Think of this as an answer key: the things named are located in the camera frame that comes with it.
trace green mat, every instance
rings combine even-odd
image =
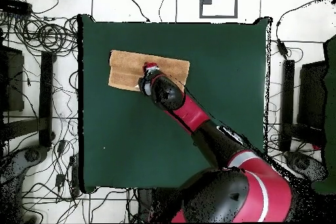
[[[149,99],[108,86],[112,49],[189,60],[192,95],[263,152],[268,18],[254,25],[145,24],[83,15],[82,22],[85,187],[179,187],[209,167],[191,137]]]

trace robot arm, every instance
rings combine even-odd
[[[236,152],[245,149],[236,134],[210,120],[186,93],[159,70],[157,64],[145,64],[143,68],[144,77],[138,82],[140,91],[191,135],[211,166],[226,167]]]
[[[229,127],[216,125],[157,64],[143,70],[140,91],[191,135],[212,167],[180,188],[179,211],[163,211],[151,222],[284,221],[291,207],[287,181]]]

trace red stripe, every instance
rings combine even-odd
[[[176,216],[174,216],[174,218],[171,220],[171,223],[186,223],[182,209],[176,214]]]
[[[240,154],[243,154],[244,152],[251,152],[250,150],[241,150],[239,152],[237,152],[235,155],[233,155],[233,157],[231,157],[231,159],[229,160],[228,164],[230,164],[232,162],[232,160],[236,157],[239,156]]]
[[[153,66],[158,66],[155,62],[145,62],[144,65],[142,66],[142,70],[146,72],[147,68],[152,68]]]
[[[287,181],[260,158],[247,160],[240,167],[257,175],[266,187],[268,212],[264,221],[283,221],[291,205],[291,189]]]
[[[234,223],[240,222],[257,222],[261,216],[264,206],[263,192],[257,179],[246,172],[246,177],[249,182],[249,191],[243,207],[234,218]]]
[[[183,106],[174,111],[179,118],[192,130],[195,131],[209,116],[188,96]]]

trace red object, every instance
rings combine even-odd
[[[142,66],[142,69],[145,73],[147,68],[152,68],[153,66],[158,66],[158,64],[156,64],[155,62],[145,62]]]
[[[315,145],[312,145],[312,148],[313,148],[314,150],[321,150],[321,147],[319,147],[319,146],[315,146]]]
[[[165,112],[174,118],[174,120],[176,120],[189,134],[191,134],[180,121],[178,121],[168,111]],[[203,122],[209,120],[209,116],[188,95],[186,95],[186,100],[182,107],[173,111],[173,113],[180,118],[192,132],[194,132]]]
[[[174,216],[174,218],[171,220],[171,223],[186,223],[182,209],[176,214],[176,216]]]
[[[279,222],[286,218],[291,189],[272,166],[248,150],[237,153],[230,166],[243,168],[249,181],[247,199],[233,222]]]

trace brown towel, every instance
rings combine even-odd
[[[138,79],[144,75],[142,66],[145,62],[155,62],[164,74],[182,91],[184,90],[189,72],[188,61],[117,50],[111,53],[108,85],[124,90],[140,91],[135,86],[138,85]]]

